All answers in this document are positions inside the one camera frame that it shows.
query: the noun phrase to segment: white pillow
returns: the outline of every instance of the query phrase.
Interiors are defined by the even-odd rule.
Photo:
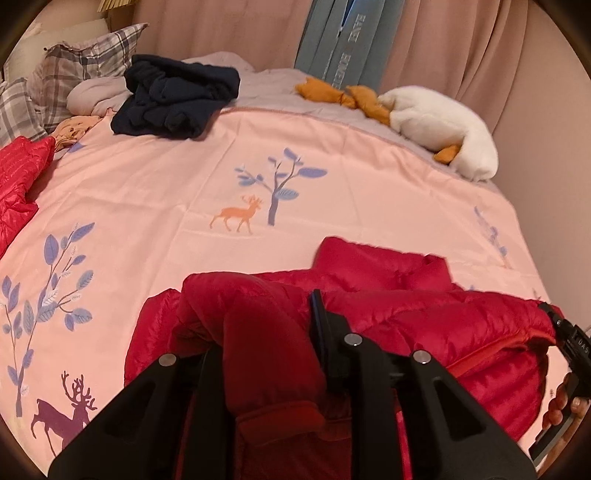
[[[4,64],[4,78],[8,82],[27,78],[45,57],[47,49],[61,42],[78,43],[109,33],[104,19],[84,22],[71,27],[41,32],[21,39]]]

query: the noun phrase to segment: pink wall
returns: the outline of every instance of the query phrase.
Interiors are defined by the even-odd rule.
[[[494,133],[495,183],[515,205],[548,293],[591,325],[591,80],[530,2],[515,82]]]

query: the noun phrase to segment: deer print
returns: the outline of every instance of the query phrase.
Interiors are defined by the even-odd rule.
[[[228,225],[228,220],[230,218],[239,218],[240,223],[238,224],[238,228],[236,229],[236,231],[240,232],[240,227],[243,223],[246,222],[246,226],[248,227],[248,233],[252,235],[251,218],[254,216],[257,210],[261,209],[262,200],[254,195],[251,195],[248,198],[242,195],[242,201],[248,204],[248,208],[224,208],[220,213],[218,213],[215,217],[212,218],[212,221],[209,223],[209,228],[213,228],[213,223],[218,218],[223,218],[223,222],[226,225],[228,232],[231,232],[232,230]]]
[[[49,430],[53,430],[58,437],[61,437],[61,449],[63,450],[68,443],[70,443],[74,437],[82,431],[82,428],[90,423],[88,410],[97,409],[97,407],[93,406],[95,399],[92,398],[92,395],[90,394],[90,388],[86,391],[86,394],[84,393],[84,375],[81,375],[80,378],[76,378],[72,384],[72,395],[68,392],[68,387],[66,385],[66,379],[68,376],[69,375],[64,372],[61,376],[61,383],[66,392],[66,397],[68,397],[72,402],[72,407],[74,407],[74,415],[72,415],[72,418],[69,419],[63,413],[58,412],[46,401],[37,399],[38,413],[33,416],[33,421],[31,422],[31,432],[35,439],[37,438],[34,430],[35,424],[38,421],[45,424],[45,435],[47,436],[47,441],[49,442],[49,447],[51,448],[53,456],[56,456],[56,452],[51,444]]]

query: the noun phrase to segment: pink curtain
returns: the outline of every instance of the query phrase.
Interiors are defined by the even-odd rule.
[[[494,129],[511,91],[528,0],[406,0],[381,91],[422,85]]]
[[[186,59],[232,51],[256,70],[290,68],[312,0],[141,0],[138,51]],[[381,91],[423,85],[494,129],[515,77],[528,0],[406,0]]]
[[[231,51],[257,71],[293,67],[312,0],[142,0],[138,52],[187,59]]]

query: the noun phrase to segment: white fluffy plush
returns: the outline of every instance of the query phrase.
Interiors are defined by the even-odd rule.
[[[461,145],[450,163],[469,180],[492,178],[499,155],[488,127],[477,114],[460,102],[419,86],[395,88],[378,100],[390,113],[390,127],[433,152]]]

